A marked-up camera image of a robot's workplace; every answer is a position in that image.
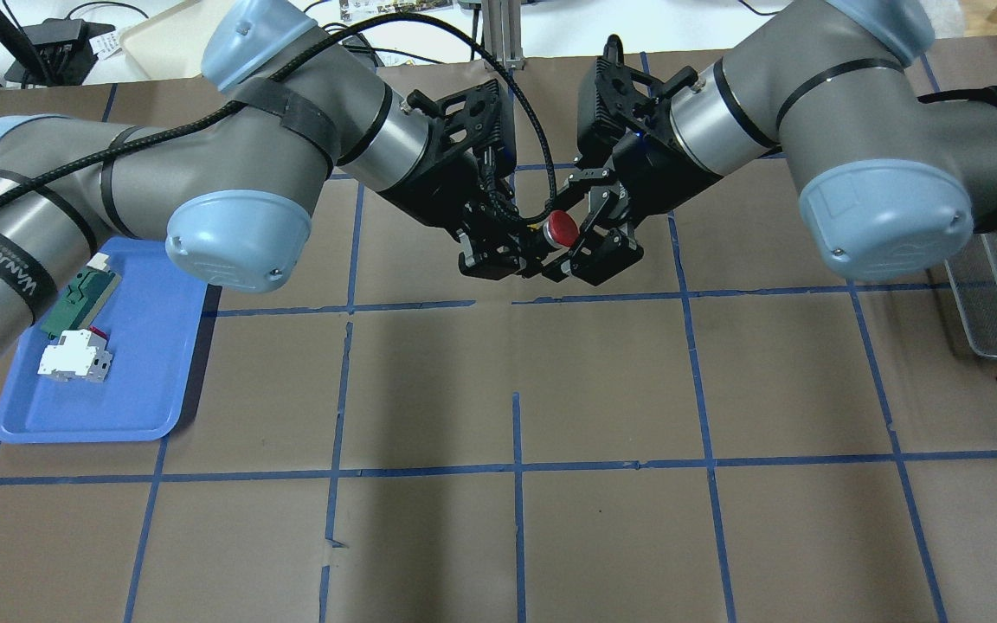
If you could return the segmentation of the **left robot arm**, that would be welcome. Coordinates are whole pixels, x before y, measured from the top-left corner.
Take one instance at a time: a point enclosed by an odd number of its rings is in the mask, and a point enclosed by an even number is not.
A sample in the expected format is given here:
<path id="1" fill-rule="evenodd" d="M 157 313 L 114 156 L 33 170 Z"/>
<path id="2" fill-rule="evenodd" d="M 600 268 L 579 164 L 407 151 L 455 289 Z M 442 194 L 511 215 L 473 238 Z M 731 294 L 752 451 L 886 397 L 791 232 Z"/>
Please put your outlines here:
<path id="1" fill-rule="evenodd" d="M 335 170 L 460 243 L 504 247 L 513 83 L 403 96 L 344 36 L 287 1 L 238 1 L 205 50 L 226 101 L 204 118 L 0 118 L 0 356 L 115 236 L 161 241 L 211 285 L 281 288 Z"/>

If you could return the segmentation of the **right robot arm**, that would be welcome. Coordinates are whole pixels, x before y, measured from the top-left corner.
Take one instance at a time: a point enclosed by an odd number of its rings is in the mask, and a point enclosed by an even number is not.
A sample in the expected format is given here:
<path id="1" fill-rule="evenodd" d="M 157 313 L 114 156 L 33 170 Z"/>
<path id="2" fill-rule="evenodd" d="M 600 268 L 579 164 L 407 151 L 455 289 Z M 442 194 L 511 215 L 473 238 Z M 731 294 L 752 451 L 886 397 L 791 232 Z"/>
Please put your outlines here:
<path id="1" fill-rule="evenodd" d="M 780 152 L 820 256 L 875 281 L 997 232 L 997 86 L 917 96 L 935 40 L 917 1 L 794 1 L 704 71 L 658 81 L 613 35 L 579 91 L 589 217 L 545 268 L 599 285 L 642 257 L 634 229 Z"/>

